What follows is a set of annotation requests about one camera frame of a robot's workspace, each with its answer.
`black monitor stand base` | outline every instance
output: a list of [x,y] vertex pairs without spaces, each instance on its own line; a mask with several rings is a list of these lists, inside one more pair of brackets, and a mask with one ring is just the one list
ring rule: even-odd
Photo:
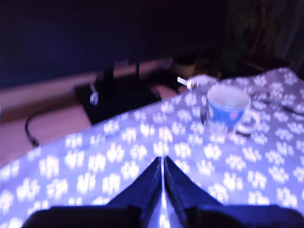
[[139,78],[139,64],[135,74],[114,78],[113,69],[98,75],[92,83],[98,93],[98,103],[90,101],[92,85],[75,87],[76,95],[82,103],[91,124],[99,123],[113,116],[149,105],[160,100]]

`desk surface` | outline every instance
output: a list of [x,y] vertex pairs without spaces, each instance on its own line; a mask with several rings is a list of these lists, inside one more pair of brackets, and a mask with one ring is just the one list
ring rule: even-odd
[[[105,204],[167,154],[224,204],[278,204],[303,214],[304,84],[289,69],[223,83],[251,95],[262,126],[250,137],[220,138],[204,130],[200,111],[212,84],[124,113],[2,168],[3,227],[53,205]],[[263,102],[269,94],[279,103]],[[159,218],[166,227],[165,207]]]

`mug handle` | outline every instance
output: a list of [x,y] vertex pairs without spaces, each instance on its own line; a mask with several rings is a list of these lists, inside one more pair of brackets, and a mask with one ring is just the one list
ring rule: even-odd
[[237,127],[237,132],[241,134],[251,134],[258,128],[258,126],[261,125],[260,116],[256,112],[252,110],[246,110],[246,114],[250,115],[256,123],[252,127],[247,127],[240,123]]

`cable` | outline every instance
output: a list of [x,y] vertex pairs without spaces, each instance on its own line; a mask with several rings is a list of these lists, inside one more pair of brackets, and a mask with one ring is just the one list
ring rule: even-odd
[[70,102],[71,101],[71,98],[68,98],[67,100],[64,100],[64,101],[61,101],[61,102],[58,102],[56,104],[52,104],[50,105],[49,107],[46,107],[46,108],[43,108],[41,109],[40,111],[32,114],[29,118],[27,118],[25,124],[24,124],[24,130],[25,130],[25,134],[27,135],[27,138],[30,142],[30,144],[32,145],[32,147],[34,148],[37,148],[39,147],[39,141],[36,137],[34,137],[30,132],[29,132],[29,122],[37,115],[40,115],[40,114],[43,114],[43,113],[47,113],[47,112],[50,112],[52,110],[54,110],[56,107],[60,106],[61,104],[63,103],[67,103],[67,102]]

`blue mug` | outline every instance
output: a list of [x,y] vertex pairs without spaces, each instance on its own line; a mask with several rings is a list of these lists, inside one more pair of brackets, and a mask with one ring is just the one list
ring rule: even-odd
[[[207,92],[204,125],[215,134],[239,132],[251,134],[261,124],[259,115],[250,109],[250,96],[237,87],[215,85]],[[250,115],[253,126],[244,126],[242,118]]]

